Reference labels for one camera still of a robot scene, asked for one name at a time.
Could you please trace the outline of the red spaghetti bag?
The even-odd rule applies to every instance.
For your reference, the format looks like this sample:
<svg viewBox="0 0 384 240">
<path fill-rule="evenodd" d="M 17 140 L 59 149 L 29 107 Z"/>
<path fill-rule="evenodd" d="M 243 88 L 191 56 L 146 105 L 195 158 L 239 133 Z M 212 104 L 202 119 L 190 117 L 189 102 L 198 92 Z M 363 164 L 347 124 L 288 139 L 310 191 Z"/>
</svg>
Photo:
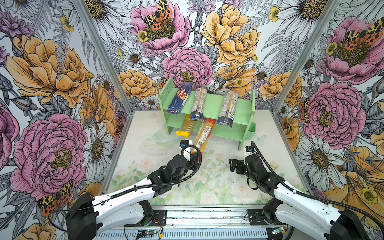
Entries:
<svg viewBox="0 0 384 240">
<path fill-rule="evenodd" d="M 200 125 L 194 145 L 199 148 L 202 154 L 204 153 L 205 147 L 208 143 L 209 137 L 215 124 L 216 120 L 206 118 Z"/>
</svg>

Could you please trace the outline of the yellow spaghetti bag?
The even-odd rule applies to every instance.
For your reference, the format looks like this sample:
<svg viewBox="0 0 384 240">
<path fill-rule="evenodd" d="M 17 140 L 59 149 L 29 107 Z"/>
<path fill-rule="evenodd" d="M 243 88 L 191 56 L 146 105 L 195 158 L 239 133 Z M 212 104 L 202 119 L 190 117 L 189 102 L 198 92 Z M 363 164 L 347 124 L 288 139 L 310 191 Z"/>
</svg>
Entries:
<svg viewBox="0 0 384 240">
<path fill-rule="evenodd" d="M 196 121 L 190 120 L 190 115 L 186 115 L 184 118 L 183 125 L 179 131 L 176 132 L 177 136 L 188 139 L 193 128 L 195 127 Z"/>
</svg>

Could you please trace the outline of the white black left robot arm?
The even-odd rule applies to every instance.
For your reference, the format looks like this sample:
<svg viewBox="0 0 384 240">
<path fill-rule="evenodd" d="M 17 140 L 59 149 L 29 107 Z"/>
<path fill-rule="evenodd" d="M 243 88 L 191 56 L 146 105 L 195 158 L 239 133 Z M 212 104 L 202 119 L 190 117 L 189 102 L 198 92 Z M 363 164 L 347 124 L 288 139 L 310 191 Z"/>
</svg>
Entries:
<svg viewBox="0 0 384 240">
<path fill-rule="evenodd" d="M 122 190 L 93 197 L 80 195 L 66 214 L 70 240 L 92 240 L 97 234 L 115 227 L 144 226 L 154 216 L 149 200 L 170 191 L 174 185 L 188 180 L 189 170 L 196 174 L 202 154 L 185 157 L 186 151 L 173 157 L 145 179 Z"/>
</svg>

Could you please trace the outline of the clear labelled spaghetti bag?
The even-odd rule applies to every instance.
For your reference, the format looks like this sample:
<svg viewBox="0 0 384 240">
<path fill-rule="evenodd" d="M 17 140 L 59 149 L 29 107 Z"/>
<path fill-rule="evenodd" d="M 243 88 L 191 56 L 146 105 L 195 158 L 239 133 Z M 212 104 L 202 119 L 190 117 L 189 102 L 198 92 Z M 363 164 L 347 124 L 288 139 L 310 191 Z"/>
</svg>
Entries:
<svg viewBox="0 0 384 240">
<path fill-rule="evenodd" d="M 229 91 L 226 93 L 221 111 L 219 113 L 219 117 L 216 122 L 217 125 L 224 125 L 229 128 L 232 128 L 238 99 L 238 93 L 235 93 L 233 91 Z"/>
</svg>

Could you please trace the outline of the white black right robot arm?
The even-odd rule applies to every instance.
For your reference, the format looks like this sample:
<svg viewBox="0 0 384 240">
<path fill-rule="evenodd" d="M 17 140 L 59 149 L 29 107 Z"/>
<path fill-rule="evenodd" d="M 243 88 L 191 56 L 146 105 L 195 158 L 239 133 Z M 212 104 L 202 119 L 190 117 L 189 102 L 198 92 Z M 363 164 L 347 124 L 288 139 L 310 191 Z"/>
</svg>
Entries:
<svg viewBox="0 0 384 240">
<path fill-rule="evenodd" d="M 255 190 L 271 196 L 261 213 L 248 211 L 250 222 L 285 224 L 317 240 L 367 240 L 369 236 L 353 210 L 335 208 L 297 190 L 264 163 L 264 156 L 252 145 L 246 147 L 243 160 L 230 159 L 231 172 L 244 175 Z"/>
</svg>

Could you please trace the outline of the blue Barilla spaghetti box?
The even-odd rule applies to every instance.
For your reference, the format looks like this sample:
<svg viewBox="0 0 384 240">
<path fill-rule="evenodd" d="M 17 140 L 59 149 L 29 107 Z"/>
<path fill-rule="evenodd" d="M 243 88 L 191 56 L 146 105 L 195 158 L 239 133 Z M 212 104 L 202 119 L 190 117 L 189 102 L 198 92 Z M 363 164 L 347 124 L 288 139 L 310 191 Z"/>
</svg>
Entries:
<svg viewBox="0 0 384 240">
<path fill-rule="evenodd" d="M 167 112 L 170 114 L 179 115 L 190 93 L 192 92 L 193 87 L 194 84 L 192 82 L 184 82 L 176 92 L 173 100 L 171 101 L 168 107 Z"/>
</svg>

